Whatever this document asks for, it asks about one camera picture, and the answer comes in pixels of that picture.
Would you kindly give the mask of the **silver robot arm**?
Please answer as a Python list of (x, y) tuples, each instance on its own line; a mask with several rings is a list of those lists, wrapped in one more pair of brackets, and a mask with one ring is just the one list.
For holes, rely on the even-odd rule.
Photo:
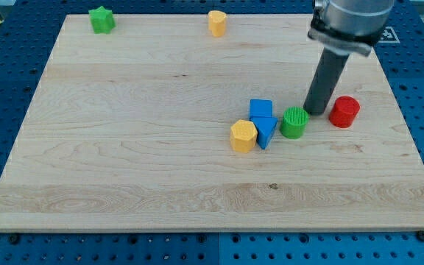
[(314, 0), (308, 37), (337, 55), (369, 56), (394, 0)]

